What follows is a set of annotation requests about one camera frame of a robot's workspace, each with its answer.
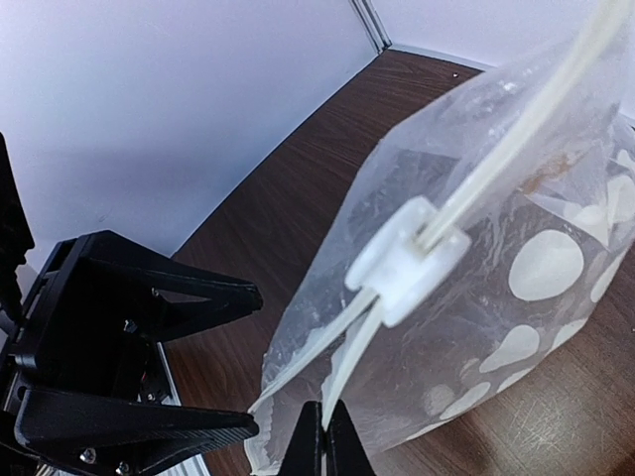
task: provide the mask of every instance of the dark wooden surface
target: dark wooden surface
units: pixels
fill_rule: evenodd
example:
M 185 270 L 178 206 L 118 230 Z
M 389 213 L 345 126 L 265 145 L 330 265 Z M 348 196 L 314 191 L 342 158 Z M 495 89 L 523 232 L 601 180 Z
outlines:
M 184 263 L 252 280 L 265 308 L 168 347 L 185 405 L 245 411 L 262 355 L 355 172 L 377 141 L 476 71 L 388 52 L 282 144 L 181 250 Z M 588 325 L 475 411 L 375 456 L 381 475 L 635 474 L 635 255 Z M 248 473 L 241 445 L 207 456 Z

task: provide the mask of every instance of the wrinkled plastic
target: wrinkled plastic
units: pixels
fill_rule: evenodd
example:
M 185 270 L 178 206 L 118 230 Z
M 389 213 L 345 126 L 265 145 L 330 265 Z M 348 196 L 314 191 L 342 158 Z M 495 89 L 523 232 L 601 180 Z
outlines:
M 366 160 L 265 356 L 263 398 L 252 408 L 261 432 L 246 442 L 255 474 L 276 474 L 302 405 L 321 401 L 337 349 L 359 326 L 276 388 L 353 300 L 344 276 L 359 252 L 408 199 L 422 195 L 443 206 L 570 45 L 457 87 L 397 125 Z M 627 46 L 624 30 L 524 149 L 520 165 L 458 223 L 472 245 L 457 268 L 402 324 L 382 327 L 364 353 L 342 398 L 369 454 L 505 390 L 590 316 L 635 236 L 635 135 L 618 115 Z M 540 298 L 550 293 L 544 283 L 555 296 Z

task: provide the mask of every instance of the metal screw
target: metal screw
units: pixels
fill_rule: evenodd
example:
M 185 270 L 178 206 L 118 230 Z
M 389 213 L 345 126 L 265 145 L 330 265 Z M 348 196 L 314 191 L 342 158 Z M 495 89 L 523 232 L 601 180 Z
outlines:
M 86 448 L 83 450 L 83 453 L 79 455 L 79 459 L 82 463 L 95 464 L 95 461 L 97 461 L 97 451 L 95 451 L 95 448 Z
M 120 462 L 117 469 L 115 469 L 115 473 L 119 476 L 128 476 L 130 474 L 130 465 L 125 461 Z

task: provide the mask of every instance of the white polka dot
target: white polka dot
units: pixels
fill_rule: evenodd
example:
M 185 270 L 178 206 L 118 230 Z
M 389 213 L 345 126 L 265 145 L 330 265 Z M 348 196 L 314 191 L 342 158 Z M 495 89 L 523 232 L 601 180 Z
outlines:
M 576 203 L 569 203 L 564 210 L 564 219 L 588 233 L 602 245 L 608 246 L 610 225 L 605 206 L 590 205 L 582 208 Z
M 480 399 L 482 399 L 491 384 L 489 382 L 481 382 L 476 387 L 472 387 L 467 391 L 465 395 L 463 395 L 460 399 L 454 402 L 452 405 L 445 409 L 440 416 L 440 419 L 448 419 L 452 417 L 456 417 L 457 415 L 462 414 L 463 412 L 471 409 L 474 405 L 478 403 Z
M 446 423 L 447 423 L 447 420 L 446 421 L 440 421 L 440 422 L 435 423 L 435 424 L 429 424 L 428 426 L 426 426 L 421 431 L 417 431 L 415 434 L 410 436 L 408 439 L 406 439 L 406 441 L 410 441 L 411 439 L 417 439 L 419 436 L 423 436 L 424 434 L 429 433 L 433 429 L 438 428 L 439 426 L 442 426 L 442 425 L 444 425 Z
M 454 401 L 454 392 L 447 385 L 432 387 L 424 397 L 424 409 L 428 415 L 438 415 Z
M 515 374 L 512 374 L 509 377 L 507 377 L 505 380 L 503 380 L 503 383 L 500 384 L 500 387 L 498 387 L 498 393 L 500 394 L 503 390 L 510 388 L 520 379 L 522 379 L 527 374 L 529 374 L 532 370 L 534 370 L 533 367 L 531 369 L 521 370 L 520 372 L 516 372 Z
M 505 336 L 498 349 L 478 367 L 481 374 L 519 362 L 538 352 L 540 334 L 529 325 L 518 325 Z
M 554 338 L 554 343 L 552 344 L 552 348 L 549 349 L 549 352 L 553 352 L 558 347 L 560 347 L 565 342 L 567 342 L 569 339 L 571 339 L 580 329 L 584 327 L 587 321 L 588 321 L 587 318 L 578 319 L 573 322 L 570 322 L 569 324 L 563 325 L 563 327 L 561 327 L 561 329 L 556 334 L 556 337 Z
M 613 281 L 615 273 L 617 273 L 619 265 L 622 263 L 625 256 L 626 251 L 615 258 L 613 262 L 608 265 L 608 268 L 606 268 L 604 273 L 602 273 L 598 278 L 595 285 L 593 285 L 593 289 L 591 290 L 591 300 L 593 302 L 598 302 L 602 296 L 604 296 L 604 293 L 606 293 L 606 290 L 608 289 L 608 285 L 610 285 L 611 281 Z
M 635 183 L 629 176 L 618 176 L 608 181 L 608 222 L 623 223 L 635 217 Z
M 509 270 L 509 288 L 522 300 L 553 298 L 568 290 L 582 274 L 584 256 L 573 239 L 545 230 L 520 250 Z

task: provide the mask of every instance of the white wall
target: white wall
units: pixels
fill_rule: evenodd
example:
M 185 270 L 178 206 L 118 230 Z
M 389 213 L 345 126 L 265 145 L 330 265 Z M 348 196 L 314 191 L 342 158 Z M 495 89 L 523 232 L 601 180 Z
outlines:
M 0 3 L 0 131 L 38 243 L 170 254 L 374 57 L 346 0 Z
M 396 46 L 499 65 L 540 44 L 565 39 L 597 0 L 373 0 Z M 633 59 L 635 78 L 635 58 Z M 635 117 L 635 81 L 623 111 Z

